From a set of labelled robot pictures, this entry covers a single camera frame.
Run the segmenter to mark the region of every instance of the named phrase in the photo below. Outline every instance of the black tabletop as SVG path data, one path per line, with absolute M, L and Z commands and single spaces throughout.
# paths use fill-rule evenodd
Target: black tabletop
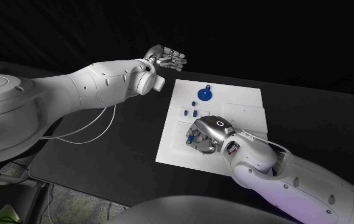
M 47 142 L 30 166 L 33 178 L 126 206 L 163 196 L 199 195 L 286 216 L 230 177 L 154 162 L 173 84 L 183 79 L 260 88 L 269 140 L 354 183 L 354 174 L 347 171 L 354 158 L 352 95 L 165 69 L 159 75 L 166 79 L 162 91 L 150 91 L 117 105 L 111 127 L 95 141 L 82 145 L 58 139 Z M 112 110 L 107 108 L 97 122 L 65 139 L 84 142 L 97 137 Z M 84 127 L 99 112 L 86 109 L 66 115 L 55 135 Z

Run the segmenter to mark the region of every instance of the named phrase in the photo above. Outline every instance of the small blue piece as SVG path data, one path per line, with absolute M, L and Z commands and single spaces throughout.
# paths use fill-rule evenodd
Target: small blue piece
M 198 91 L 198 98 L 202 101 L 206 101 L 211 99 L 209 85 L 206 85 L 206 87 Z

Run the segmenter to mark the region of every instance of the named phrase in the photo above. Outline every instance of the black background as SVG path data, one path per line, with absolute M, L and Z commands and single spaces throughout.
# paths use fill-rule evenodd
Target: black background
M 162 44 L 186 71 L 354 93 L 354 0 L 0 0 L 0 60 L 71 73 Z

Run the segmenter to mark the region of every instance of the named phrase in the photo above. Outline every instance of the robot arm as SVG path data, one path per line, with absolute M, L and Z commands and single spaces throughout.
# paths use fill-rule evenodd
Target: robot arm
M 0 75 L 0 161 L 32 147 L 66 114 L 110 107 L 152 89 L 160 91 L 165 79 L 157 68 L 180 71 L 183 57 L 156 45 L 143 59 L 98 62 L 68 75 L 37 79 Z
M 277 152 L 269 141 L 215 116 L 202 117 L 186 134 L 186 145 L 204 154 L 219 147 L 234 181 L 303 223 L 354 223 L 354 187 L 325 168 Z

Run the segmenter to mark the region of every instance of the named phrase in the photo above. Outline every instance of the white paper sheet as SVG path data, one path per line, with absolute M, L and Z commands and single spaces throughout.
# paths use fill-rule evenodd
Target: white paper sheet
M 198 99 L 198 91 L 211 85 L 212 97 Z M 156 162 L 230 176 L 221 154 L 202 155 L 186 146 L 186 131 L 201 116 L 219 116 L 234 128 L 267 139 L 267 124 L 260 89 L 176 80 L 156 155 Z

